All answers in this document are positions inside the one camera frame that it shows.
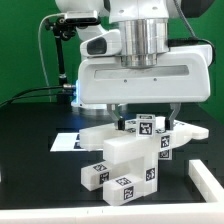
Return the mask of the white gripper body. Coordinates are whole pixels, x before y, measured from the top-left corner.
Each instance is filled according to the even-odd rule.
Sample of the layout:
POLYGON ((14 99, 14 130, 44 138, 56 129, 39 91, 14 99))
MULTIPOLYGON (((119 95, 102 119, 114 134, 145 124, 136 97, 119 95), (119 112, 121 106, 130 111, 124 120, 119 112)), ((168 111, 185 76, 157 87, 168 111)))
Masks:
POLYGON ((172 47, 148 68, 125 68, 118 57, 84 60, 78 72, 85 104, 203 102, 210 96, 209 45, 172 47))

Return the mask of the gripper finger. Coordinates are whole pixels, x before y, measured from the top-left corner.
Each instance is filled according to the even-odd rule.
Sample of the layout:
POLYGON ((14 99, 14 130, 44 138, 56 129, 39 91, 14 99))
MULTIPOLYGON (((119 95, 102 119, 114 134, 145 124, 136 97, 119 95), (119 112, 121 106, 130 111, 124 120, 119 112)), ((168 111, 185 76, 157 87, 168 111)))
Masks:
POLYGON ((177 117, 179 111, 181 108, 180 103, 171 103, 170 104, 170 109, 171 109, 171 114, 165 118, 165 129, 166 130, 172 130, 174 128, 174 120, 177 117))
POLYGON ((108 104, 107 112, 114 121, 115 128, 117 130, 125 129, 125 119, 120 115, 119 108, 117 104, 108 104))

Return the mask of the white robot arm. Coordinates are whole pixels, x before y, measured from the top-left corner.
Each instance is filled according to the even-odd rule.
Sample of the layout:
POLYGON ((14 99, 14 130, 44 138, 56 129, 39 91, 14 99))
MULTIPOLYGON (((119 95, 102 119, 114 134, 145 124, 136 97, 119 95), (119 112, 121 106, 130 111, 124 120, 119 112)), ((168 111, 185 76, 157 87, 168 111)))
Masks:
POLYGON ((84 104, 169 103, 173 128, 183 102, 210 96, 212 43, 191 36, 172 40, 168 20, 198 17, 214 0, 55 0, 82 40, 78 70, 84 104))

